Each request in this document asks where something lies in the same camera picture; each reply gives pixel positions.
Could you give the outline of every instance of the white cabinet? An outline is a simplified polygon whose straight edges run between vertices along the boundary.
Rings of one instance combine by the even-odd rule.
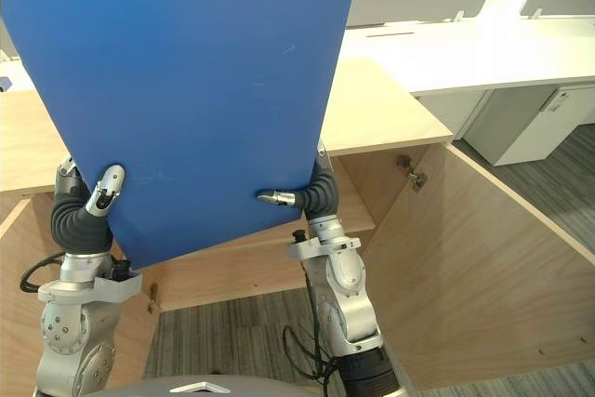
[[[472,119],[482,100],[484,91],[442,93],[419,98],[426,109],[460,139],[467,130],[466,123]]]
[[[595,107],[595,86],[497,90],[465,134],[492,165],[543,160]]]
[[[581,123],[582,125],[593,125],[595,124],[595,102],[593,102],[593,109],[591,113]]]

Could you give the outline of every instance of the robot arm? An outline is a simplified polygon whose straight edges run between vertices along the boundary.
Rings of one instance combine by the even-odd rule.
[[[121,166],[110,166],[89,194],[72,158],[58,168],[51,229],[65,251],[59,280],[41,285],[37,292],[46,303],[37,396],[79,397],[102,390],[107,382],[121,303],[140,291],[142,281],[130,274],[127,260],[112,259],[109,251],[112,233],[106,216],[124,175]],[[26,276],[27,291],[34,291],[37,287]]]
[[[319,144],[311,182],[300,191],[265,190],[262,202],[302,208],[311,238],[294,232],[292,258],[302,261],[324,338],[349,397],[404,395],[383,346],[376,315],[365,292],[365,266],[358,238],[345,234],[337,217],[338,188],[330,159]]]

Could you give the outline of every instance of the plywood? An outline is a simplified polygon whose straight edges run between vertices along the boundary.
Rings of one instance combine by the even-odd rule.
[[[67,153],[35,91],[0,95],[0,192],[53,191]]]
[[[440,121],[366,59],[339,62],[322,135],[331,154],[452,139]],[[0,96],[0,153],[0,193],[53,191],[67,150],[34,90]]]
[[[49,230],[51,197],[23,199],[0,226],[0,395],[30,397],[43,349],[39,318],[43,303],[36,294],[19,290],[22,273],[35,262],[60,251]],[[42,284],[59,275],[58,266],[39,271]],[[152,342],[158,312],[146,312],[147,298],[130,299],[116,329],[116,364],[110,386],[138,381]]]
[[[430,147],[366,252],[383,335],[421,390],[595,357],[595,258],[468,157]]]
[[[348,234],[368,240],[374,221],[338,159],[333,160],[333,168],[343,227]],[[308,229],[304,218],[144,269],[145,293],[150,283],[157,283],[157,302],[170,311],[302,287],[299,262],[286,252],[297,229]]]
[[[397,168],[397,156],[408,155],[412,166],[416,166],[427,148],[428,146],[417,146],[340,157],[376,225],[382,223],[394,199],[407,183],[403,172]]]
[[[321,135],[331,155],[453,139],[445,125],[367,59],[339,61]]]
[[[0,195],[0,223],[11,213],[18,202],[22,200],[18,194],[3,194]]]

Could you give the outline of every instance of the black flexible joint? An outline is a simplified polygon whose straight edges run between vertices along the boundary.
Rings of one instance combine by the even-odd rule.
[[[401,386],[384,347],[337,358],[348,397],[381,397]]]
[[[54,196],[50,221],[52,236],[66,253],[91,255],[104,253],[112,247],[113,235],[107,219],[93,216],[85,209],[89,195],[86,189],[78,189]]]
[[[324,218],[337,213],[338,187],[333,171],[314,164],[310,184],[296,192],[296,204],[304,210],[306,218]]]

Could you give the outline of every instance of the desk surface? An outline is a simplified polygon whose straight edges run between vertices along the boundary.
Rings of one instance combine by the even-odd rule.
[[[489,0],[475,20],[348,30],[341,57],[371,58],[419,95],[595,79],[595,18],[521,19],[522,1]]]
[[[322,136],[332,155],[417,146],[453,137],[376,64],[362,59],[338,64]],[[53,191],[56,167],[66,153],[34,90],[0,95],[0,192]]]

